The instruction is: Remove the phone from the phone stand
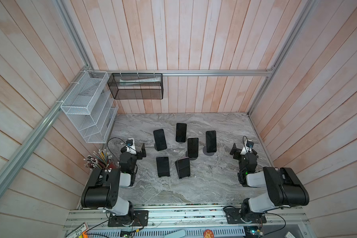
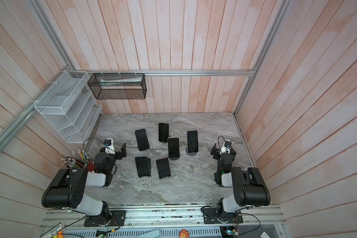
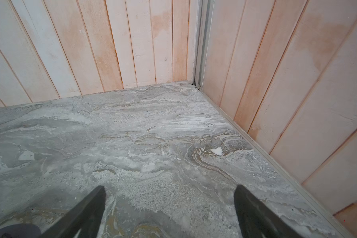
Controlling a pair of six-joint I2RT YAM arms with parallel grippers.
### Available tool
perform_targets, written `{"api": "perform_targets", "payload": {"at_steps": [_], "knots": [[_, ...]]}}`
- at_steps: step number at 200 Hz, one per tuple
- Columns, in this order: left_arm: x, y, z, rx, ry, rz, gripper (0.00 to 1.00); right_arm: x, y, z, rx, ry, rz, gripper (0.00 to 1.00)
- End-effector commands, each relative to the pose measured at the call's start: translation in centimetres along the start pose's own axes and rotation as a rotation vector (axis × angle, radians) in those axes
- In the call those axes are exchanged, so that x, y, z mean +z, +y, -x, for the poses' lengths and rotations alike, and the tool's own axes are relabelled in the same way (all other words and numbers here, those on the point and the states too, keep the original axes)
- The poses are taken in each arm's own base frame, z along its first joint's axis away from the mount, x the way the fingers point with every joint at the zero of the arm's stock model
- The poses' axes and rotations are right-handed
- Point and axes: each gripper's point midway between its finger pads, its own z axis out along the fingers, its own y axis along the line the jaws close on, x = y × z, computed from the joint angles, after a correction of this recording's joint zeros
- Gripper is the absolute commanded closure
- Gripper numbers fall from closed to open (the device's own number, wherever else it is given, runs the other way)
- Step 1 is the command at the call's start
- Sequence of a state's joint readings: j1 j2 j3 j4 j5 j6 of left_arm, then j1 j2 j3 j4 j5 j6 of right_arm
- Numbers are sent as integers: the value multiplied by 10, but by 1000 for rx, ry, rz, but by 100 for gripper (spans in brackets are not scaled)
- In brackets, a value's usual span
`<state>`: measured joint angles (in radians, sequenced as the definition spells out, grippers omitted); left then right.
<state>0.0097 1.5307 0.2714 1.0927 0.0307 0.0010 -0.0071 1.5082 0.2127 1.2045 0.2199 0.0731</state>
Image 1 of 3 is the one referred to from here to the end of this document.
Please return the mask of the purple phone stand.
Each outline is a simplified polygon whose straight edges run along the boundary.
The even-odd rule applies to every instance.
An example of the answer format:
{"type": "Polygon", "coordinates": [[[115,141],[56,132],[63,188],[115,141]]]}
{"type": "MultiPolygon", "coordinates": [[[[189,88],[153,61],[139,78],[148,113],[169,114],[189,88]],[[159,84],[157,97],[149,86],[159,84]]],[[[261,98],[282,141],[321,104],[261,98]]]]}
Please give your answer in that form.
{"type": "Polygon", "coordinates": [[[203,154],[206,156],[213,156],[217,152],[216,146],[204,146],[203,154]]]}

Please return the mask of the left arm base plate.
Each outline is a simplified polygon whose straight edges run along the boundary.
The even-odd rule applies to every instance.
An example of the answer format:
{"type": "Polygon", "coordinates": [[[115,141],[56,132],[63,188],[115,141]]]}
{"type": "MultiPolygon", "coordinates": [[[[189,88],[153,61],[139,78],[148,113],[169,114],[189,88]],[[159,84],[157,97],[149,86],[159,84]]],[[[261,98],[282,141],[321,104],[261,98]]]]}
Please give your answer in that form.
{"type": "Polygon", "coordinates": [[[108,227],[131,227],[139,226],[146,227],[148,224],[149,211],[137,210],[129,212],[126,216],[110,215],[108,227]]]}

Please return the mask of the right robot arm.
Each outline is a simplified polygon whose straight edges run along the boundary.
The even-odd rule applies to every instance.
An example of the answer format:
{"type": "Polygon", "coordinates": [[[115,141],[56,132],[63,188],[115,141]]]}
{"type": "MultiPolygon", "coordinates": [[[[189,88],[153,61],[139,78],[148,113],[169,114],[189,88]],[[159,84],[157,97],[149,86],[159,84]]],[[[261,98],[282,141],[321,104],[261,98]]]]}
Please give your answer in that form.
{"type": "Polygon", "coordinates": [[[258,154],[248,141],[242,149],[234,144],[230,155],[239,163],[238,179],[243,187],[266,188],[267,192],[246,198],[240,209],[225,207],[224,212],[237,223],[266,222],[272,210],[306,206],[309,194],[291,168],[263,167],[257,172],[258,154]]]}

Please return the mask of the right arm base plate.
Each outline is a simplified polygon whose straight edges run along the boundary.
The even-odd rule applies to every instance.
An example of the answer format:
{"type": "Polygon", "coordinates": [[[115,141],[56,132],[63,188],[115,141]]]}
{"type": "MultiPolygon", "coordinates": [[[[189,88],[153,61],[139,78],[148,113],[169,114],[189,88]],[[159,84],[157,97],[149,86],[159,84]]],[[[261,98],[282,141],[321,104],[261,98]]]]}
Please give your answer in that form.
{"type": "Polygon", "coordinates": [[[264,214],[253,213],[247,208],[236,208],[234,206],[226,206],[223,208],[228,224],[264,224],[267,223],[264,214]]]}

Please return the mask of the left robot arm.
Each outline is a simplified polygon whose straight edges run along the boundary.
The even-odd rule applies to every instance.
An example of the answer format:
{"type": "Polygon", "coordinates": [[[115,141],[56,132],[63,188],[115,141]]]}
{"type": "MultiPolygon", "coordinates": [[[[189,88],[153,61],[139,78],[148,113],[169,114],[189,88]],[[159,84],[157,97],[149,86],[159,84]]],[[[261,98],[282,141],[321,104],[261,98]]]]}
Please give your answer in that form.
{"type": "Polygon", "coordinates": [[[80,200],[83,208],[102,208],[116,217],[135,217],[132,203],[119,196],[120,187],[134,185],[138,172],[137,161],[146,157],[145,144],[140,151],[136,151],[134,146],[132,140],[127,141],[126,147],[121,150],[118,168],[92,171],[80,200]]]}

